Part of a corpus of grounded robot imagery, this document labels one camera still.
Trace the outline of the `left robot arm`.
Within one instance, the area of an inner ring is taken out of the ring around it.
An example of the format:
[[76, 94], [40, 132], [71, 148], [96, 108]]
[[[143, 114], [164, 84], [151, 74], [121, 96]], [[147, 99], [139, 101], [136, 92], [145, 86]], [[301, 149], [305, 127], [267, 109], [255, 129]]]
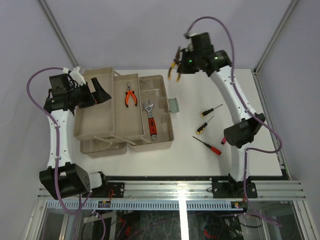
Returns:
[[76, 164], [72, 150], [75, 109], [85, 109], [111, 100], [97, 78], [78, 83], [69, 73], [50, 76], [51, 88], [45, 100], [44, 112], [50, 126], [50, 156], [47, 169], [39, 173], [39, 180], [55, 199], [64, 199], [93, 191], [105, 197], [110, 190], [103, 172], [88, 173]]

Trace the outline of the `black yellow screwdriver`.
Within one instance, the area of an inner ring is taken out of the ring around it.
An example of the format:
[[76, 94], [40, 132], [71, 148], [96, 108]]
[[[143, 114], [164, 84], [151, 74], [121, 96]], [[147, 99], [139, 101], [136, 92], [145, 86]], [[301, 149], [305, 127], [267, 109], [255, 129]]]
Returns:
[[216, 107], [212, 107], [212, 108], [210, 108], [210, 109], [207, 109], [207, 110], [203, 111], [203, 112], [200, 114], [200, 116], [201, 116], [201, 117], [205, 117], [205, 116], [207, 116], [208, 114], [212, 113], [215, 109], [221, 107], [222, 105], [223, 105], [223, 104], [220, 104], [220, 105], [218, 105], [218, 106], [216, 106]]
[[208, 121], [206, 121], [204, 124], [202, 124], [197, 130], [196, 130], [196, 134], [199, 135], [201, 134], [204, 129], [208, 126], [208, 123], [213, 119], [214, 116], [212, 116]]

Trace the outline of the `translucent brown toolbox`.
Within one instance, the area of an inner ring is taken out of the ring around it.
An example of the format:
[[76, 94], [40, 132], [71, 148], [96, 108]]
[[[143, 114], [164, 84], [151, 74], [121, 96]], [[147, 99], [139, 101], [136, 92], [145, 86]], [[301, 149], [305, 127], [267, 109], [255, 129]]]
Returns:
[[[114, 133], [106, 138], [95, 137], [90, 140], [79, 140], [82, 154], [91, 158], [99, 158], [125, 154], [127, 147], [131, 147], [135, 152], [155, 151], [171, 147], [174, 132], [163, 76], [138, 77], [144, 135], [134, 141], [115, 137]], [[143, 103], [148, 103], [148, 100], [154, 102], [152, 114], [157, 129], [157, 140], [151, 139], [148, 115], [143, 107]]]

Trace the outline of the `orange handled long-nose pliers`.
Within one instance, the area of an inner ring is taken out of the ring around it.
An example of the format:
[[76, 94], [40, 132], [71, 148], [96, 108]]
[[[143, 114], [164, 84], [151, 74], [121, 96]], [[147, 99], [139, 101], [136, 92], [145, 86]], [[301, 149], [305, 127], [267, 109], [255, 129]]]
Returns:
[[128, 108], [129, 107], [129, 98], [132, 97], [134, 100], [134, 105], [137, 107], [138, 106], [138, 99], [135, 95], [135, 91], [131, 89], [131, 84], [128, 82], [127, 83], [127, 89], [125, 92], [125, 106]]

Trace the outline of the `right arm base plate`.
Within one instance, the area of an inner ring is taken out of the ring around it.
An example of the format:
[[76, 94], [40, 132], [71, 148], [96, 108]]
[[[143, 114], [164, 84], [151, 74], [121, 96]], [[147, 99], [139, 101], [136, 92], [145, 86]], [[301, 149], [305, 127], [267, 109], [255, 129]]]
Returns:
[[[244, 182], [236, 182], [232, 177], [213, 177], [211, 188], [214, 199], [243, 199], [245, 197]], [[257, 187], [249, 177], [245, 181], [246, 196], [249, 199], [257, 199]]]

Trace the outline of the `red handled screwdriver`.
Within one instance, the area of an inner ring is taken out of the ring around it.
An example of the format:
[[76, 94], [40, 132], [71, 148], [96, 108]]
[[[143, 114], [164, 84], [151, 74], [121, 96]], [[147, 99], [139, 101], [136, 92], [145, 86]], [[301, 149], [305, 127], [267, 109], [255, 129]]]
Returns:
[[193, 138], [196, 139], [197, 141], [201, 142], [203, 145], [205, 145], [208, 149], [210, 149], [216, 155], [220, 156], [222, 154], [222, 152], [219, 149], [217, 149], [216, 147], [214, 147], [206, 142], [203, 142], [202, 140], [198, 139], [195, 136], [193, 136]]

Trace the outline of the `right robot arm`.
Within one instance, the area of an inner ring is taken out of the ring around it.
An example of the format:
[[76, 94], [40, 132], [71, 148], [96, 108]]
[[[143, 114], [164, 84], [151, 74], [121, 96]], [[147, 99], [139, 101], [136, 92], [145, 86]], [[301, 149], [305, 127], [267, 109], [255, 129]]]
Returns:
[[231, 170], [227, 189], [231, 196], [240, 197], [250, 183], [250, 173], [245, 168], [245, 152], [265, 121], [244, 96], [232, 69], [232, 62], [224, 50], [215, 51], [207, 32], [187, 35], [189, 45], [181, 49], [177, 72], [195, 74], [203, 71], [220, 91], [231, 115], [233, 125], [224, 129], [223, 135], [231, 146]]

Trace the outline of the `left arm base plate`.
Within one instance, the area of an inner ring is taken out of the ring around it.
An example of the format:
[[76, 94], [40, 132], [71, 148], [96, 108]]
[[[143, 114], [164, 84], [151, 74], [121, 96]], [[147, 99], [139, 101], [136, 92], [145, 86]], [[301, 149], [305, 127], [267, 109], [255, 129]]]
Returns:
[[123, 198], [125, 192], [124, 182], [108, 182], [92, 190], [91, 198], [118, 199]]

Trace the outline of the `red handled adjustable wrench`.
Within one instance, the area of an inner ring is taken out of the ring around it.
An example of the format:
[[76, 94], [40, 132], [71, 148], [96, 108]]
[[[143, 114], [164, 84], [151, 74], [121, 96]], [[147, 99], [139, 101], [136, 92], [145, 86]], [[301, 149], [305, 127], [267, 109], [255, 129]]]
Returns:
[[155, 141], [158, 138], [158, 133], [157, 133], [156, 122], [153, 116], [153, 107], [154, 107], [154, 102], [152, 100], [148, 100], [148, 103], [143, 103], [143, 109], [147, 112], [147, 116], [148, 116], [148, 126], [149, 126], [150, 137], [153, 141]]

